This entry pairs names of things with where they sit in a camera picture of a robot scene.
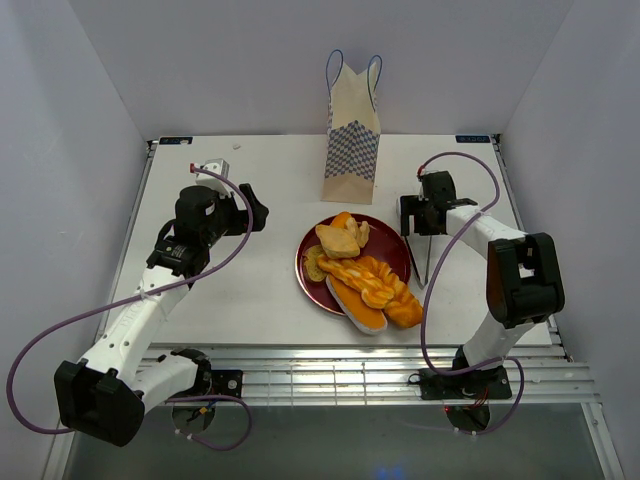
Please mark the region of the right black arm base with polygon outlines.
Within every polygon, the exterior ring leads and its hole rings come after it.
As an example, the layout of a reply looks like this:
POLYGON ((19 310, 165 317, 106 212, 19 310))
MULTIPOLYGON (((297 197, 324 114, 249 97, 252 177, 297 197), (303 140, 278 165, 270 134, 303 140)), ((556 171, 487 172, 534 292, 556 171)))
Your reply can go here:
POLYGON ((412 373, 407 383, 418 386, 423 400, 508 400, 512 390, 504 367, 443 376, 428 368, 412 373))

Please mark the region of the blue corner label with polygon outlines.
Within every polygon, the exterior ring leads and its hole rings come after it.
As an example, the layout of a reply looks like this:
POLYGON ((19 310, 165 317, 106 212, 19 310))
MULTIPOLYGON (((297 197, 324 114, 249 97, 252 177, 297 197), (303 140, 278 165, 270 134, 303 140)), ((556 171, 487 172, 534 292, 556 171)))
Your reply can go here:
POLYGON ((484 144, 490 143, 491 137, 488 135, 456 135, 455 140, 459 144, 484 144))
POLYGON ((161 137, 158 141, 160 145, 190 145, 192 142, 193 142, 193 138, 191 136, 161 137))

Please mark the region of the aluminium rail frame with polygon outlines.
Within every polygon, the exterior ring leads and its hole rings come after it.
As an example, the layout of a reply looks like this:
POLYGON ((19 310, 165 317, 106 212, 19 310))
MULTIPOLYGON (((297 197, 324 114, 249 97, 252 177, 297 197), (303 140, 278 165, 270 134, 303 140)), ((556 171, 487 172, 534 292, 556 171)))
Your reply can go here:
MULTIPOLYGON (((257 234, 231 265, 211 275, 173 312, 140 369, 168 354, 171 347, 195 343, 216 369, 244 371, 243 397, 264 406, 413 405, 419 387, 407 385, 412 372, 425 365, 419 329, 390 326, 380 336, 363 335, 344 317, 323 311, 301 290, 294 269, 303 236, 316 222, 353 208, 396 230, 396 200, 418 187, 416 169, 443 151, 461 151, 484 160, 498 177, 502 197, 492 216, 520 227, 517 207, 505 185, 504 162, 495 136, 490 143, 459 144, 453 135, 384 135, 373 205, 344 206, 319 200, 324 170, 323 136, 193 137, 190 145, 149 147, 145 188, 127 260, 138 281, 149 246, 165 218, 173 212, 178 191, 192 181, 190 163, 224 158, 230 177, 250 182, 271 213, 267 228, 257 234), (234 144, 241 145, 233 150, 234 144), (244 269, 264 273, 247 280, 244 269)), ((485 264, 470 248, 458 244, 445 264, 429 308, 430 354, 437 366, 453 360, 457 346, 483 320, 485 264)), ((525 371, 523 403, 579 404, 600 400, 585 363, 566 358, 554 319, 538 325, 512 350, 525 371)))

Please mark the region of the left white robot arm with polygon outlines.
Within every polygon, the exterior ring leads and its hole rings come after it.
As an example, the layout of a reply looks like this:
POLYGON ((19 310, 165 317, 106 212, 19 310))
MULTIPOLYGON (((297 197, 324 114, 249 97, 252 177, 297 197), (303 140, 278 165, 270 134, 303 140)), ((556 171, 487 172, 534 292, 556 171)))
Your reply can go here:
POLYGON ((250 184, 239 191, 248 203, 245 210, 232 195, 208 186, 181 190, 175 216, 159 231, 146 260, 134 302, 78 362, 64 361, 57 368, 54 385, 63 425, 122 447, 157 405, 210 393, 211 363, 198 350, 177 349, 144 371, 138 367, 162 322, 209 263, 211 247, 224 236, 265 227, 268 208, 250 184))

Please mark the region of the metal serving tongs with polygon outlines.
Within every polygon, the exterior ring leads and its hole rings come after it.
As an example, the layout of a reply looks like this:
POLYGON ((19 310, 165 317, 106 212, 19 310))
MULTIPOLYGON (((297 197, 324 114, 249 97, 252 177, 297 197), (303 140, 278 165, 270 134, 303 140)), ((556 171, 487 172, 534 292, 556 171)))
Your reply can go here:
POLYGON ((408 235, 404 238, 417 284, 425 289, 430 281, 432 236, 408 235))

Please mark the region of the dark red round plate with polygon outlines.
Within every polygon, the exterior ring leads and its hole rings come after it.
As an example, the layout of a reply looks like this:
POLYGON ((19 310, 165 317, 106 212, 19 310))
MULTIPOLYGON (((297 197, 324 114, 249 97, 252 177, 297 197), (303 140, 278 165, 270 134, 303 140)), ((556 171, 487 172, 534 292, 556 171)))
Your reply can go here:
MULTIPOLYGON (((391 270, 406 284, 409 283, 412 265, 409 251, 403 238, 383 221, 360 213, 352 213, 358 221, 367 221, 371 231, 369 242, 362 250, 364 256, 372 256, 386 262, 391 270)), ((343 316, 344 313, 323 282, 313 282, 307 278, 304 270, 304 253, 320 240, 312 227, 302 238, 295 257, 295 272, 298 284, 306 297, 317 307, 330 314, 343 316)))

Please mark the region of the left blue corner label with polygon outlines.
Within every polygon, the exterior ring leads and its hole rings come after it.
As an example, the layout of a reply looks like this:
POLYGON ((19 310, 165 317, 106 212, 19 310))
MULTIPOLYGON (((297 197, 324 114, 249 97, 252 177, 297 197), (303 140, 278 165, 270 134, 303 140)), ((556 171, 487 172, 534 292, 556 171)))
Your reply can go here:
POLYGON ((158 141, 160 145, 190 145, 192 142, 193 142, 193 138, 191 136, 161 137, 158 141))

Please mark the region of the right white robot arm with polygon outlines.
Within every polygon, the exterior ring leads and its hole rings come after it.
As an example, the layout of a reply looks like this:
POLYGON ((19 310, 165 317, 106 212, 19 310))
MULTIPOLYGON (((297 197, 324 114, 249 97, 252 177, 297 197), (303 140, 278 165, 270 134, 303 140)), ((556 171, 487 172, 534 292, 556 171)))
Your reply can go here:
POLYGON ((431 297, 453 247, 462 242, 486 261, 488 313, 461 348, 463 365, 444 370, 425 359, 436 375, 451 377, 458 394, 474 397, 488 384, 486 371, 502 366, 525 333, 564 308, 555 244, 546 233, 526 233, 496 220, 489 214, 492 204, 480 207, 469 198, 459 198, 447 171, 420 173, 418 180, 418 195, 399 198, 401 232, 409 231, 410 219, 414 218, 416 234, 450 237, 426 285, 421 321, 424 354, 428 353, 426 327, 431 297))

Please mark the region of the orange oval bun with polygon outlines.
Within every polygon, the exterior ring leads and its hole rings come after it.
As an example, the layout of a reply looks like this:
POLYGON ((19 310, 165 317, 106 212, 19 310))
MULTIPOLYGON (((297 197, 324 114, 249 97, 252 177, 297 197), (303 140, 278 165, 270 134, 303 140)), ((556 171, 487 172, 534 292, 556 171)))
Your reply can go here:
POLYGON ((348 220, 351 218, 351 214, 347 211, 343 211, 336 215, 330 223, 331 227, 344 229, 348 220))

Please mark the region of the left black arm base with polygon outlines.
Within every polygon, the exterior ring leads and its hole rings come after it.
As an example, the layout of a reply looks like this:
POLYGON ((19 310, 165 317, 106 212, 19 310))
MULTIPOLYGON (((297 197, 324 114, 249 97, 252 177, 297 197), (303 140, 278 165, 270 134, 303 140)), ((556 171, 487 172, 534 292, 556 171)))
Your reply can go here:
POLYGON ((177 393, 176 398, 206 395, 226 395, 235 398, 242 396, 242 370, 214 369, 209 357, 193 348, 173 350, 171 355, 184 357, 197 365, 194 383, 187 390, 177 393))

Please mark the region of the pale triangular bread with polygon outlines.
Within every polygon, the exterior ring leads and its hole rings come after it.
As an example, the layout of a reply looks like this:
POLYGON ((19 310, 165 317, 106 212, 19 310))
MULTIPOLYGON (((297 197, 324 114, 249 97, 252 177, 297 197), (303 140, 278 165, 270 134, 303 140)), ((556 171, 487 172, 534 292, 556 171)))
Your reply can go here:
POLYGON ((360 254, 360 246, 346 229, 318 224, 315 226, 315 234, 329 258, 354 258, 360 254))

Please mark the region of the blue checkered paper bag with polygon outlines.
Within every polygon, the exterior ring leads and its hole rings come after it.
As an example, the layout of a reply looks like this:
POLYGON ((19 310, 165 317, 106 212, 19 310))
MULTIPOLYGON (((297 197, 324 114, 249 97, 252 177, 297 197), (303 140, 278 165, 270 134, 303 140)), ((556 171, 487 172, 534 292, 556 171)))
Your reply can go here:
POLYGON ((355 72, 335 49, 325 66, 328 92, 327 149, 321 199, 365 204, 373 201, 381 124, 377 88, 383 59, 370 58, 355 72))

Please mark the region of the right blue corner label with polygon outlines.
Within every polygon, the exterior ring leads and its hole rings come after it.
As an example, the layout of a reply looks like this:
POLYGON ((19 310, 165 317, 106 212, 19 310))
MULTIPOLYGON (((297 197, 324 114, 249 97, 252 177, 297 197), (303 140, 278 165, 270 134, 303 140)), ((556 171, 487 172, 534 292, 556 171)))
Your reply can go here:
POLYGON ((491 137, 488 135, 456 135, 455 140, 459 144, 484 144, 490 143, 491 137))

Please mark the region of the golden braided loaf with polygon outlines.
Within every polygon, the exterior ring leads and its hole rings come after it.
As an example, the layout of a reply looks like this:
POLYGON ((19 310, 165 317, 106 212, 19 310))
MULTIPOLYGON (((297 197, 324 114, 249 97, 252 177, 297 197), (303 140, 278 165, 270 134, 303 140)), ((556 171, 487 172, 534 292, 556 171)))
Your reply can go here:
POLYGON ((393 272, 386 262, 379 261, 372 256, 364 256, 358 260, 358 263, 394 291, 394 297, 383 309, 389 320, 403 329, 412 328, 421 323, 423 318, 422 304, 411 293, 409 286, 393 272))

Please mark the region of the beige ridged long bread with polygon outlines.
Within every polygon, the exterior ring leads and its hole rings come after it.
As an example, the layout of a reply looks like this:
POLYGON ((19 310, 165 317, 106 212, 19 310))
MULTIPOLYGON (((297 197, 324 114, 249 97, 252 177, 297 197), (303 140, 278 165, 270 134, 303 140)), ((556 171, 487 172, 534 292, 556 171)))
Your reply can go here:
POLYGON ((369 241, 370 225, 367 221, 358 223, 353 217, 345 222, 345 229, 355 239, 360 248, 364 248, 369 241))

